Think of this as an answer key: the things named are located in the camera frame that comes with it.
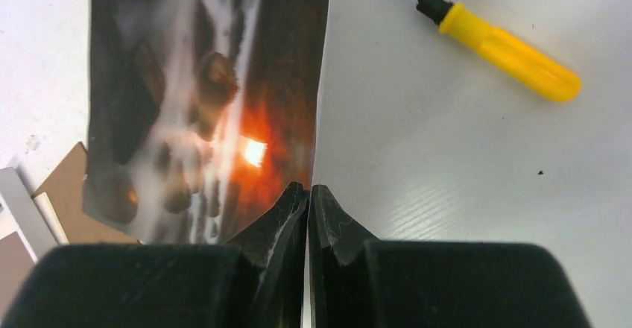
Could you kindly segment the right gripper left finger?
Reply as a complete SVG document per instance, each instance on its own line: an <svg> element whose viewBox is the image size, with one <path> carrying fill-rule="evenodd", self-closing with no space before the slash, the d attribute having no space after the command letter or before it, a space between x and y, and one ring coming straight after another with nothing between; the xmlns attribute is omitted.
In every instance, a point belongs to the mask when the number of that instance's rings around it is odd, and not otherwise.
<svg viewBox="0 0 632 328"><path fill-rule="evenodd" d="M66 245L47 253L3 327L298 327L309 193L221 245Z"/></svg>

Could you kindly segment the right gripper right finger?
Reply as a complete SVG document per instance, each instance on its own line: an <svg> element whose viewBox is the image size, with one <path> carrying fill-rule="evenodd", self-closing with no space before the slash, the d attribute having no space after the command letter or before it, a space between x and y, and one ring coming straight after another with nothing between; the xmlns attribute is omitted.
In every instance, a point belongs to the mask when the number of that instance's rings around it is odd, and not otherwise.
<svg viewBox="0 0 632 328"><path fill-rule="evenodd" d="M325 185L309 199L314 327L588 327L559 262L526 243L385 241Z"/></svg>

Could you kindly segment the sunset photo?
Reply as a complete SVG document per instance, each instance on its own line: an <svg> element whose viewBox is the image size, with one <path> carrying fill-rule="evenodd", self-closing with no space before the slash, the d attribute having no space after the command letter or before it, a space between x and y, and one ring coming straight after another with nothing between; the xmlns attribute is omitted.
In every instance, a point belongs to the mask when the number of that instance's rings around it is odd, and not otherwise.
<svg viewBox="0 0 632 328"><path fill-rule="evenodd" d="M83 211L217 244L312 178L329 0L91 0Z"/></svg>

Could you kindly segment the white picture frame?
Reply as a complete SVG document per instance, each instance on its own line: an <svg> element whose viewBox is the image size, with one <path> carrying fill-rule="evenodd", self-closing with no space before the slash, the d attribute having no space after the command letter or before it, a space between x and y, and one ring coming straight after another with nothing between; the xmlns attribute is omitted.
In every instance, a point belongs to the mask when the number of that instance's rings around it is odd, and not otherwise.
<svg viewBox="0 0 632 328"><path fill-rule="evenodd" d="M46 193L32 198L14 167L1 169L1 237L16 233L33 261L69 240Z"/></svg>

